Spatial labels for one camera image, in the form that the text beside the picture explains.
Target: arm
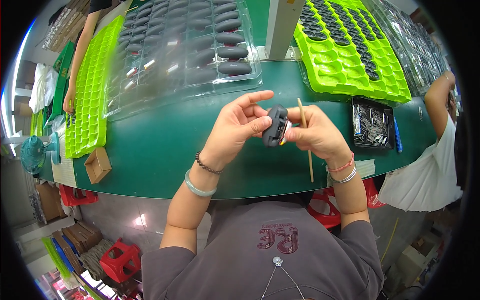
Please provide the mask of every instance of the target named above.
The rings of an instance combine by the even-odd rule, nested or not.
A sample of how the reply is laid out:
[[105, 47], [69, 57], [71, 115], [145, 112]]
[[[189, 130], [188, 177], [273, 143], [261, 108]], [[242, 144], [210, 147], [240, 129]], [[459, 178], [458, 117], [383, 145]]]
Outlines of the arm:
[[[319, 158], [325, 159], [331, 169], [347, 164], [352, 159], [352, 154], [342, 133], [318, 106], [310, 105], [304, 110], [308, 128], [290, 129], [286, 133], [287, 140], [297, 142], [300, 150], [311, 150]], [[300, 123], [300, 109], [289, 108], [288, 118], [293, 123]], [[352, 164], [342, 171], [332, 172], [332, 178], [346, 178], [352, 172], [353, 166]], [[333, 187], [342, 228], [357, 220], [370, 222], [365, 186], [358, 173], [350, 181], [334, 183]]]
[[445, 107], [448, 93], [455, 86], [455, 76], [450, 71], [445, 71], [430, 86], [425, 94], [425, 107], [432, 121], [433, 129], [440, 140], [448, 122], [448, 111]]
[[77, 85], [77, 75], [80, 70], [80, 65], [84, 60], [85, 53], [87, 53], [88, 45], [93, 37], [93, 32], [95, 31], [95, 25], [100, 16], [100, 11], [89, 13], [85, 21], [85, 27], [80, 34], [78, 39], [77, 48], [75, 49], [75, 54], [73, 56], [72, 70], [70, 72], [70, 79], [68, 81], [68, 90], [63, 100], [63, 110], [67, 113], [72, 114], [73, 108], [75, 107], [75, 94], [76, 94], [76, 85]]
[[[256, 104], [273, 97], [272, 91], [245, 94], [225, 105], [212, 132], [200, 153], [205, 166], [222, 170], [242, 149], [251, 136], [259, 136], [272, 124], [267, 111]], [[190, 182], [199, 190], [211, 191], [218, 183], [219, 175], [202, 169], [197, 162], [190, 171]], [[197, 251], [197, 228], [205, 215], [211, 197], [193, 193], [183, 182], [168, 207], [167, 225], [160, 248], [183, 247]]]

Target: white t-shirt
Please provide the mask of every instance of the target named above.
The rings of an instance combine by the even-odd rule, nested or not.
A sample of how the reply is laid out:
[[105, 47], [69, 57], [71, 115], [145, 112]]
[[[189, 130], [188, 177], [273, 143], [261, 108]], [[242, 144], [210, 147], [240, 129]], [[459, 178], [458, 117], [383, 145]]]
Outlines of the white t-shirt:
[[456, 185], [455, 125], [448, 116], [445, 131], [410, 165], [389, 172], [378, 200], [405, 211], [439, 210], [462, 196]]

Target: teal fan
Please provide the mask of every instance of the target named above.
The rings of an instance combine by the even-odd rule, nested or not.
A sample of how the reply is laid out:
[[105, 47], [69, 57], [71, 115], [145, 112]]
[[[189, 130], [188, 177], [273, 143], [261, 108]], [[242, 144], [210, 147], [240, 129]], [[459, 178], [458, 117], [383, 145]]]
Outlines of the teal fan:
[[40, 173], [45, 159], [47, 158], [47, 151], [52, 151], [51, 157], [55, 165], [60, 163], [60, 144], [59, 136], [56, 132], [50, 135], [50, 142], [46, 145], [36, 136], [32, 135], [22, 143], [20, 149], [20, 161], [25, 171], [30, 174]]

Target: lime green plastic tray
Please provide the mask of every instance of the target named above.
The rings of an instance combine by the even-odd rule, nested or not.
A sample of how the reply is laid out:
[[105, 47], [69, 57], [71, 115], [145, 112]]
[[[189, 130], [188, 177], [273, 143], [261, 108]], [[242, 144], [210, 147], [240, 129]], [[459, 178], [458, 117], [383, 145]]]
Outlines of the lime green plastic tray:
[[32, 121], [30, 123], [30, 135], [42, 136], [43, 133], [43, 109], [38, 113], [32, 114]]
[[[318, 5], [319, 3], [328, 6], [327, 9], [336, 18], [336, 23], [341, 25], [339, 29], [346, 33], [345, 38], [350, 42], [349, 45], [339, 46], [331, 38], [330, 31], [326, 28], [325, 20], [322, 19], [315, 7], [322, 9]], [[339, 19], [339, 15], [335, 12], [338, 8], [332, 8], [331, 3], [343, 6], [343, 10], [347, 13], [346, 15], [350, 18], [350, 21], [355, 24], [355, 28], [364, 40], [363, 44], [368, 47], [367, 52], [372, 56], [371, 61], [376, 65], [375, 72], [378, 74], [379, 80], [371, 80], [365, 72], [365, 65], [360, 60], [360, 54], [357, 53], [356, 46], [352, 42], [352, 38], [348, 34], [343, 21]], [[315, 92], [352, 96], [363, 95], [373, 99], [387, 99], [400, 103], [406, 103], [412, 99], [401, 65], [390, 43], [360, 0], [313, 0], [307, 1], [303, 9], [314, 12], [311, 17], [318, 20], [317, 24], [323, 27], [321, 32], [327, 36], [327, 39], [322, 41], [310, 39], [303, 32], [304, 26], [302, 21], [299, 21], [295, 28], [294, 37], [307, 69], [310, 85]], [[353, 18], [349, 10], [355, 10], [365, 24], [367, 24], [367, 21], [360, 10], [363, 10], [363, 13], [367, 13], [384, 38], [378, 39], [375, 37], [373, 41], [367, 40], [358, 22]]]
[[123, 23], [116, 17], [100, 30], [88, 46], [77, 76], [75, 122], [71, 118], [65, 130], [65, 156], [79, 158], [105, 145], [107, 119], [102, 118], [104, 86], [111, 53]]

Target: silver bangle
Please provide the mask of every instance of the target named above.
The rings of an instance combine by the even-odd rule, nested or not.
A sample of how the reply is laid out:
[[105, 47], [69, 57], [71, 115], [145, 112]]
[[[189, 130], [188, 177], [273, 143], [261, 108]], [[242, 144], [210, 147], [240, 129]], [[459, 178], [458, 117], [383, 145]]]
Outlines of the silver bangle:
[[211, 195], [215, 194], [215, 192], [216, 192], [216, 187], [215, 187], [213, 190], [208, 191], [208, 192], [205, 192], [205, 191], [202, 191], [202, 190], [197, 189], [197, 188], [190, 182], [190, 177], [189, 177], [190, 170], [191, 170], [191, 169], [188, 169], [187, 172], [185, 173], [185, 184], [188, 186], [188, 188], [190, 189], [190, 191], [192, 191], [192, 192], [193, 192], [194, 194], [196, 194], [196, 195], [199, 195], [200, 197], [210, 197]]
[[333, 183], [345, 183], [345, 182], [349, 182], [354, 176], [355, 174], [357, 173], [357, 167], [356, 166], [353, 166], [353, 170], [352, 172], [350, 173], [350, 175], [348, 175], [347, 177], [345, 177], [344, 179], [342, 180], [335, 180], [332, 178], [332, 175], [330, 174], [330, 172], [328, 172], [328, 176], [330, 177], [330, 180], [333, 182]]

